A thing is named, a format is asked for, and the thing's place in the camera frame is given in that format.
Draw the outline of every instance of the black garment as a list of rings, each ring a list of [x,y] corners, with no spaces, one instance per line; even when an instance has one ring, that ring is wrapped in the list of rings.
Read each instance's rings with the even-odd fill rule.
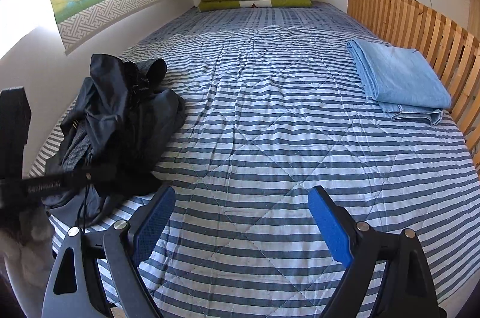
[[[155,192],[161,181],[150,171],[171,135],[185,121],[184,102],[160,87],[162,59],[123,62],[93,54],[75,107],[61,124],[64,140],[46,162],[46,173],[84,165],[117,165],[115,181],[44,198],[50,213],[67,226],[91,226],[132,195]]]

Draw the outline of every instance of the textured blue pad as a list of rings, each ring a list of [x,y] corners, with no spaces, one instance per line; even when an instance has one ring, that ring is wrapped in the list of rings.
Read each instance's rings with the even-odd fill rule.
[[[349,237],[315,188],[308,195],[308,207],[332,257],[348,268],[353,260]]]
[[[172,187],[168,187],[133,239],[135,253],[131,260],[136,267],[141,261],[150,258],[174,208],[175,191]]]

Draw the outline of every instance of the black mechanical device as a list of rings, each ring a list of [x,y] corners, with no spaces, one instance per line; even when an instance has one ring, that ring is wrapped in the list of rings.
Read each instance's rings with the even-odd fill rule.
[[[57,176],[22,179],[23,147],[30,124],[23,88],[0,93],[0,221],[2,214],[39,205],[40,198],[64,189],[111,180],[109,165]],[[378,232],[355,222],[317,186],[308,197],[311,215],[332,257],[346,270],[320,318],[357,316],[378,261],[385,270],[371,318],[446,318],[438,306],[434,282],[420,241],[412,229],[400,234]],[[160,318],[138,272],[147,260],[175,208],[175,192],[162,186],[131,218],[117,220],[105,231],[69,229],[55,260],[44,299],[42,318],[112,317],[98,259],[106,259],[120,303],[128,318]]]

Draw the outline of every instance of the geometric pattern border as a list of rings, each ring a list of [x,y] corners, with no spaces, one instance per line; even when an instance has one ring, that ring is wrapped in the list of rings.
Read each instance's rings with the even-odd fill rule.
[[[58,30],[69,53],[109,25],[159,0],[104,0],[59,23]]]

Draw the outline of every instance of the bright window light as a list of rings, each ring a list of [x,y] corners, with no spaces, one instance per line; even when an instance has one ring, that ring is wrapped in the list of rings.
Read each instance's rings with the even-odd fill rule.
[[[50,0],[0,0],[0,58],[51,17]]]

